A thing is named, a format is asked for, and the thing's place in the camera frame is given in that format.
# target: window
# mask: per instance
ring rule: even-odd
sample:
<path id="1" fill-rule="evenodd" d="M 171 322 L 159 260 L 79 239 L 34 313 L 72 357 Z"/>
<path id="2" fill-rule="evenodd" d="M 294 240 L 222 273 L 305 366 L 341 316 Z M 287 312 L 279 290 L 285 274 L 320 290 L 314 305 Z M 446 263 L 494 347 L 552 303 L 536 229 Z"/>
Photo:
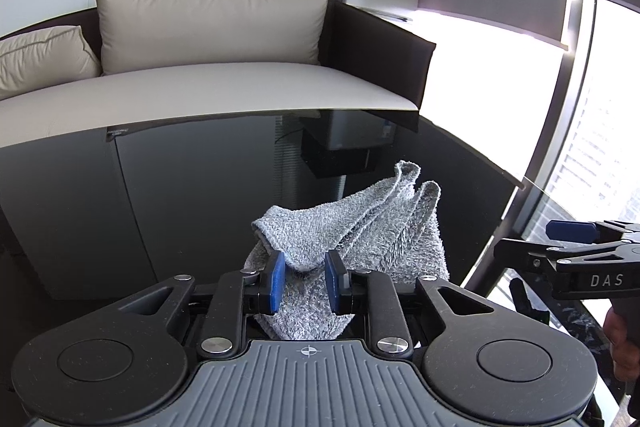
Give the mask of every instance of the window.
<path id="1" fill-rule="evenodd" d="M 410 30 L 437 43 L 420 114 L 522 178 L 545 121 L 562 49 L 437 13 L 414 17 Z"/>
<path id="2" fill-rule="evenodd" d="M 597 1 L 574 122 L 546 191 L 580 221 L 640 219 L 640 14 Z"/>

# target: beige pillow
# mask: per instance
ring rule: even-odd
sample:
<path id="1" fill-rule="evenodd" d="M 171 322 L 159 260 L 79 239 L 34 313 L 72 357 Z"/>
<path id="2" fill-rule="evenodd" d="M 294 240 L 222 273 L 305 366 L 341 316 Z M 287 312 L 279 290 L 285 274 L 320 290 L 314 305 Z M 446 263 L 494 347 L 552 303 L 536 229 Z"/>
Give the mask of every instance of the beige pillow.
<path id="1" fill-rule="evenodd" d="M 96 0 L 105 74 L 216 62 L 318 63 L 327 0 Z"/>
<path id="2" fill-rule="evenodd" d="M 0 41 L 0 100 L 100 76 L 80 26 L 54 26 Z"/>

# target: beige cushion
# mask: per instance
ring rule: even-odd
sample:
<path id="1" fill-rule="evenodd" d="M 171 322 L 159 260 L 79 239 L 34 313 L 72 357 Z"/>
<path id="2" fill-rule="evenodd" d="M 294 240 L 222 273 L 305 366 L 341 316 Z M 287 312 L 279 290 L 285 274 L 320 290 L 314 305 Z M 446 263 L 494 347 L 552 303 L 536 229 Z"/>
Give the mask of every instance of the beige cushion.
<path id="1" fill-rule="evenodd" d="M 80 26 L 54 26 L 0 41 L 0 100 L 100 75 Z"/>
<path id="2" fill-rule="evenodd" d="M 96 0 L 105 74 L 217 62 L 318 63 L 327 0 Z"/>
<path id="3" fill-rule="evenodd" d="M 308 64 L 196 64 L 89 78 L 0 100 L 0 147 L 70 132 L 212 114 L 417 111 L 409 100 Z"/>

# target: human hand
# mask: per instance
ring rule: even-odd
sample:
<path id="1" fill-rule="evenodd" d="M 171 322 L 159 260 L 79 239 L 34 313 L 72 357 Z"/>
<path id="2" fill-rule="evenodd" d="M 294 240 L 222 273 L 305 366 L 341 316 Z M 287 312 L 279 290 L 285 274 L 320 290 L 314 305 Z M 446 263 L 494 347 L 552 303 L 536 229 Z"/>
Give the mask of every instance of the human hand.
<path id="1" fill-rule="evenodd" d="M 602 330 L 611 342 L 614 375 L 620 381 L 636 381 L 640 377 L 640 347 L 626 339 L 625 319 L 610 308 Z"/>

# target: sofa seat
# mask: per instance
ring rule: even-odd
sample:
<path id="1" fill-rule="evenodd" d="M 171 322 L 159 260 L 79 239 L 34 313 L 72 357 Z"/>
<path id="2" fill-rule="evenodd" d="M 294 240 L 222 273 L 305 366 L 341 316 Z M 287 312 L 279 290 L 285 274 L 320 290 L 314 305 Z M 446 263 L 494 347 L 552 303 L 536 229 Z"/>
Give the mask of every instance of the sofa seat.
<path id="1" fill-rule="evenodd" d="M 111 74 L 0 101 L 0 147 L 114 125 L 301 109 L 417 110 L 341 71 L 279 62 L 195 64 Z"/>

